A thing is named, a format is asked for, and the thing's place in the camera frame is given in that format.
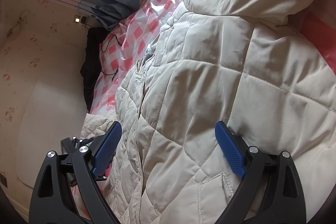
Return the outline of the red checkered plastic bed cover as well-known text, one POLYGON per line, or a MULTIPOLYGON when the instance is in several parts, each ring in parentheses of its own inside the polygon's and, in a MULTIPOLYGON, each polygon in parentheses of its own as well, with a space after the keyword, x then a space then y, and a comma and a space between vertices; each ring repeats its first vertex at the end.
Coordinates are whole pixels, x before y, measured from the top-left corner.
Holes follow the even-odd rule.
MULTIPOLYGON (((141 8, 122 21, 100 46, 102 72, 93 93, 92 114, 107 115, 114 109, 115 94, 147 45, 159 36, 160 28, 182 0, 144 0, 141 8)), ((314 0, 289 22, 335 69, 335 0, 314 0)))

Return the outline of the black clothes pile by wall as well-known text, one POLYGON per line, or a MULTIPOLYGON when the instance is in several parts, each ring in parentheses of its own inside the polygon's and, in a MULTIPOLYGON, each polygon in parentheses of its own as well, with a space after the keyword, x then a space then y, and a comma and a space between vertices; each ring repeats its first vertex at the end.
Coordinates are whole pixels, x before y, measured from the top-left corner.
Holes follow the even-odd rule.
POLYGON ((100 45, 106 39, 108 33, 108 30, 104 27, 93 27, 88 30, 85 60, 80 69, 83 78, 84 100, 88 112, 91 110, 94 88, 101 73, 100 45))

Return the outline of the wall power socket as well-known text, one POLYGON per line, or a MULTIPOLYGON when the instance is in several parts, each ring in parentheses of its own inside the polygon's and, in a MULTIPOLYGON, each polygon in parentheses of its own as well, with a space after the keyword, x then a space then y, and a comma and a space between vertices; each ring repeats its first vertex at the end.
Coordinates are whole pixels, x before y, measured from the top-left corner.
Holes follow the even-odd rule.
POLYGON ((85 15, 79 15, 79 14, 75 14, 74 18, 73 18, 73 22, 74 23, 80 23, 80 24, 87 24, 88 22, 88 17, 85 15))

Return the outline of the cream quilted jacket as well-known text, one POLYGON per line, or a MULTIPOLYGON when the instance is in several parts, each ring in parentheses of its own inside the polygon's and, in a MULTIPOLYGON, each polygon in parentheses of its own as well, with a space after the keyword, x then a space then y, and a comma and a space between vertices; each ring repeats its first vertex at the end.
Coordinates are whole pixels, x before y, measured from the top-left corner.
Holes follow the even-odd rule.
POLYGON ((241 179, 216 137, 292 156, 311 221, 335 186, 335 75, 288 26, 313 0, 182 0, 116 93, 106 201, 121 223, 214 223, 241 179))

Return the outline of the left blue cartoon curtain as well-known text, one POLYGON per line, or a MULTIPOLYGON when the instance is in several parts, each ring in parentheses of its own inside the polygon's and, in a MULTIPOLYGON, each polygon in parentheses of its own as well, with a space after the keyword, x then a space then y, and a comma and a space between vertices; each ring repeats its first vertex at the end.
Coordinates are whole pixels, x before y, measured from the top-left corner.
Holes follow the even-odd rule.
POLYGON ((142 0, 80 0, 78 11, 96 19, 107 30, 137 11, 142 0))

